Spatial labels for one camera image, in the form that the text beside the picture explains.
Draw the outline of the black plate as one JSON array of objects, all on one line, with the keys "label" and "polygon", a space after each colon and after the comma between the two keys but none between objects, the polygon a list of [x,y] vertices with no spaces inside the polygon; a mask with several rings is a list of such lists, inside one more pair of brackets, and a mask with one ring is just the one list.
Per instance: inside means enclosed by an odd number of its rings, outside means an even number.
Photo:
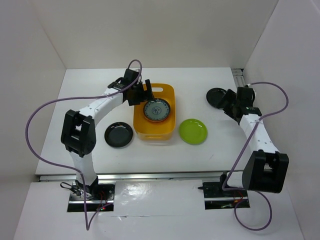
[{"label": "black plate", "polygon": [[214,87],[206,93],[206,100],[212,107],[221,110],[225,107],[222,103],[222,98],[226,92],[223,88]]},{"label": "black plate", "polygon": [[125,122],[114,122],[104,132],[105,142],[112,148],[124,148],[133,139],[133,129]]}]

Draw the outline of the orange plate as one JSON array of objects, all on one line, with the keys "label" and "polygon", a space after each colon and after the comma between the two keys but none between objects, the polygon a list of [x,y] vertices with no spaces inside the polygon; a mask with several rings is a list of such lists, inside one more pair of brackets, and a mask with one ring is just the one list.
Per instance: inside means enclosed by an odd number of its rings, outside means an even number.
[{"label": "orange plate", "polygon": [[164,119],[150,119],[150,118],[146,118],[147,121],[151,122],[151,123],[155,123],[155,124],[159,124],[162,123],[164,121],[166,121],[166,118]]}]

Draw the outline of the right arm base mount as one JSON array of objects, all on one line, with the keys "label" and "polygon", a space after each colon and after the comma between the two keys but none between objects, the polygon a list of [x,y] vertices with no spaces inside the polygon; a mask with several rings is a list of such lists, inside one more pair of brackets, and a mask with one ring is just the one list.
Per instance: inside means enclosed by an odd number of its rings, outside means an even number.
[{"label": "right arm base mount", "polygon": [[250,208],[248,193],[245,190],[223,190],[224,176],[219,181],[203,181],[197,189],[202,191],[205,210],[225,210]]}]

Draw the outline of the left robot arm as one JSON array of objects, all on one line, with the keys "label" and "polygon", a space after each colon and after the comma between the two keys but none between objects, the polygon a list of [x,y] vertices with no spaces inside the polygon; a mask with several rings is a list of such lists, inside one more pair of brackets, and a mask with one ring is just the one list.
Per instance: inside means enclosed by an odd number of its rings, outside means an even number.
[{"label": "left robot arm", "polygon": [[126,69],[124,76],[107,86],[104,93],[78,111],[68,110],[64,116],[61,142],[69,152],[76,173],[77,190],[88,200],[99,193],[98,176],[94,170],[92,151],[96,146],[96,126],[113,109],[128,102],[139,105],[154,98],[149,79],[142,83],[141,73]]}]

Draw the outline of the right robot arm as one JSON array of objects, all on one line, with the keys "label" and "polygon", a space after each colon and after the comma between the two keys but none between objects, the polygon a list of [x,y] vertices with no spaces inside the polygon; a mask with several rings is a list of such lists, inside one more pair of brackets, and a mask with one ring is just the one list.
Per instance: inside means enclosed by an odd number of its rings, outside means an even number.
[{"label": "right robot arm", "polygon": [[289,157],[272,143],[263,123],[263,115],[254,107],[255,92],[250,87],[229,89],[218,103],[224,113],[241,127],[252,151],[242,172],[242,187],[247,191],[278,194],[285,182]]}]

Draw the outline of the blue patterned plate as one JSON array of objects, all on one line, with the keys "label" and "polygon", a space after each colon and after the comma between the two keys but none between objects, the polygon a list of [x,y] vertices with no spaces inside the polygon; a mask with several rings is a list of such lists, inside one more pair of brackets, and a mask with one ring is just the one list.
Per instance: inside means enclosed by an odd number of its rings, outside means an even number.
[{"label": "blue patterned plate", "polygon": [[167,119],[171,113],[170,104],[162,98],[154,98],[145,103],[143,114],[148,119]]}]

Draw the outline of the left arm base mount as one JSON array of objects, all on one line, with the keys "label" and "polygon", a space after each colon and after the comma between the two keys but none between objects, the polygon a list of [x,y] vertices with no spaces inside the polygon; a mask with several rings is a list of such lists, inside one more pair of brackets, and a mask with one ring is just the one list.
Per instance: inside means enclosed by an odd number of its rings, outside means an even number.
[{"label": "left arm base mount", "polygon": [[[96,180],[93,189],[86,191],[86,207],[88,212],[113,212],[115,198],[115,183],[99,184]],[[69,191],[67,212],[84,212],[84,190],[77,182],[61,182],[60,187]]]}]

